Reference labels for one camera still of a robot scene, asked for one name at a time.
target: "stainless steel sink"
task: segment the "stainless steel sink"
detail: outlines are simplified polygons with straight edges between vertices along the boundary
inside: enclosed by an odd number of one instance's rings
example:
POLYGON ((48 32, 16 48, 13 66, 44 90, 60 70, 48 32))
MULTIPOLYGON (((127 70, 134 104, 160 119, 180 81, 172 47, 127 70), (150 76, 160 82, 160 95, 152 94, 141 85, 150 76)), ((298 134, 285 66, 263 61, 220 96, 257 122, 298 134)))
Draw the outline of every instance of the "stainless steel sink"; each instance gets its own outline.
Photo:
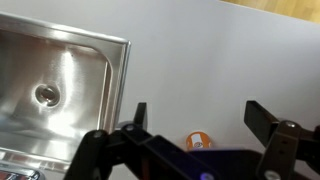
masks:
POLYGON ((114 130, 129 47, 0 14, 0 160, 63 172, 86 132, 114 130))

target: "white surface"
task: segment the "white surface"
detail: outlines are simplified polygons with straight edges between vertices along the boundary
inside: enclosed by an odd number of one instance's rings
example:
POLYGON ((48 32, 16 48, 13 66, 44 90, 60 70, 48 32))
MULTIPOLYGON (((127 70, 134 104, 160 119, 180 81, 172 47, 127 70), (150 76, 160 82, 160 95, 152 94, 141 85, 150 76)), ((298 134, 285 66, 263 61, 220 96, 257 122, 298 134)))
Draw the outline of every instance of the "white surface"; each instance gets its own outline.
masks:
MULTIPOLYGON (((131 40, 120 119, 146 101, 149 131, 180 146, 202 130, 218 147, 261 150, 243 123, 247 99, 320 124, 317 24, 212 0, 3 0, 0 10, 131 40)), ((132 179, 122 172, 114 179, 132 179)))

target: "wooden surface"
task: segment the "wooden surface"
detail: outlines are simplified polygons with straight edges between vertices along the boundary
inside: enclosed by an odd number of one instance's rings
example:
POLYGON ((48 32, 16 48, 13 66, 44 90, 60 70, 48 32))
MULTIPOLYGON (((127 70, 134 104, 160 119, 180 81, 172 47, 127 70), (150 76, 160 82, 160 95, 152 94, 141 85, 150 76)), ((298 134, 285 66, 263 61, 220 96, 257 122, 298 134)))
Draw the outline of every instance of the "wooden surface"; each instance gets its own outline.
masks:
POLYGON ((320 23, 320 0, 223 0, 255 9, 320 23))

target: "metal screw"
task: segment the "metal screw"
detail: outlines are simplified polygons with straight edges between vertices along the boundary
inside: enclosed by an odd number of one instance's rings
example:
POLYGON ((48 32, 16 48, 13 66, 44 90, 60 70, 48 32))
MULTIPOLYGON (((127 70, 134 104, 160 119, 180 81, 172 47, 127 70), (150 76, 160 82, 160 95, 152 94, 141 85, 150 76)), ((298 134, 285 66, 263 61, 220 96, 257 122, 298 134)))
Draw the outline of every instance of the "metal screw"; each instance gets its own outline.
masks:
POLYGON ((281 180, 280 175, 277 172, 272 170, 267 170, 264 173, 264 176, 266 177, 267 180, 281 180))
POLYGON ((210 173, 202 173, 200 180, 214 180, 214 177, 210 173))
POLYGON ((126 130, 127 131, 132 131, 134 129, 134 126, 132 124, 129 124, 127 127, 126 127, 126 130))
POLYGON ((102 131, 96 131, 96 132, 94 133, 93 137, 99 138, 99 137, 102 136, 102 134, 103 134, 102 131))
POLYGON ((296 127, 296 125, 294 123, 290 122, 290 121, 287 121, 286 124, 289 127, 296 127))

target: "drain hole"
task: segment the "drain hole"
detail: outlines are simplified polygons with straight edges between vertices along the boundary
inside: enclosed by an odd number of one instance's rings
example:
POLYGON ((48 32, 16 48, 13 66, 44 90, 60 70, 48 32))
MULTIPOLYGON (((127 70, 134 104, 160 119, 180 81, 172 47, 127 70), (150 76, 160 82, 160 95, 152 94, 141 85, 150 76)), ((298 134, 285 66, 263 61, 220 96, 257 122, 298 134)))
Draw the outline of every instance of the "drain hole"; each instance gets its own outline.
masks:
POLYGON ((41 104, 54 106, 59 102, 60 96, 56 88, 52 86, 41 85, 36 90, 37 100, 41 104))

